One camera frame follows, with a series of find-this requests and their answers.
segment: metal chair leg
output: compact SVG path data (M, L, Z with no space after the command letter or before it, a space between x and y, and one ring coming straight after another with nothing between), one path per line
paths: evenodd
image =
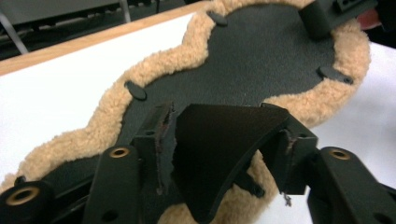
M0 9L0 22L6 29L8 36L12 39L14 44L17 46L18 50L21 54L26 54L29 51L24 46L23 42L21 41L20 37L18 36L17 32L15 31L14 27L12 26L11 22L9 22L8 18Z
M131 21L131 15L129 14L129 8L128 8L128 3L126 0L119 0L120 1L120 6L122 13L124 15L125 22L130 22Z

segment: black plastic mount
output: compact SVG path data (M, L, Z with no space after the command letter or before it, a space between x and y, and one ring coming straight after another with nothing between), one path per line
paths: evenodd
M299 11L312 39L327 37L332 29L374 8L375 0L316 0Z
M378 183L352 152L325 147L311 164L308 206L314 223L395 223L394 189Z
M48 223L53 198L45 182L20 183L0 195L0 223Z
M396 30L395 8L396 1L394 0L378 0L378 6L375 9L378 12L382 28L386 32Z
M209 223L256 150L289 121L283 108L190 105L177 118L173 178L194 219Z
M101 156L85 205L83 224L139 223L140 169L131 146L107 149Z
M262 104L261 107L274 107ZM260 148L280 192L303 195L307 160L318 153L318 138L293 116L289 124Z
M142 160L144 187L159 195L167 193L172 181L176 121L172 102L157 105L148 112L132 142Z

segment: brass grommet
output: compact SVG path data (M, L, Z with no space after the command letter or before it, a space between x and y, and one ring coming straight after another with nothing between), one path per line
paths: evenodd
M114 148L110 152L110 157L112 157L112 158L121 158L121 157L124 157L124 156L126 156L128 154L129 154L129 149L128 148L118 147L118 148Z
M31 187L31 186L18 189L7 198L6 204L10 206L16 206L23 203L27 203L31 201L33 198L35 198L35 196L37 196L39 192L40 192L39 188Z
M343 160L343 161L347 161L350 159L349 154L347 154L345 151L342 151L340 149L332 149L330 150L330 155L332 155L333 157L335 157L338 160Z

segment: bolt hole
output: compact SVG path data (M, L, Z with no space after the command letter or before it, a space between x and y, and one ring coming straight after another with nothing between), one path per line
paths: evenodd
M15 195L15 200L23 200L23 199L29 197L30 195L32 195L32 191L26 190L26 191L23 191L23 192Z
M117 213L117 211L110 210L110 211L105 212L102 215L102 220L104 222L112 222L112 221L116 220L118 217L119 217L119 214Z
M146 131L145 134L146 134L146 135L154 135L155 132L154 132L154 131Z
M120 158L120 157L124 157L124 156L128 155L128 153L129 153L128 148L124 148L124 147L116 148L110 152L110 157Z
M26 187L15 191L7 198L6 204L14 206L27 203L38 195L40 190L36 187Z
M338 149L333 149L333 150L331 150L331 151L330 151L330 154L331 154L333 157L335 157L335 158L337 158L337 159L339 159L339 160L347 161L347 160L350 159L350 156L349 156L347 153L345 153L344 151L338 150Z
M392 224L393 223L393 221L392 221L392 219L390 219L390 217L387 217L386 215L381 214L381 213L374 213L374 218L383 224Z

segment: wooden table edge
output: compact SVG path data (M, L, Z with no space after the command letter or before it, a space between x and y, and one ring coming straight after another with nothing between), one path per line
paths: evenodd
M125 23L98 33L85 35L45 49L39 49L28 54L0 61L0 76L61 57L80 49L85 49L89 46L105 42L121 35L148 28L164 21L170 21L177 17L195 12L203 8L206 4L206 1L201 1L184 7L175 8L141 20Z

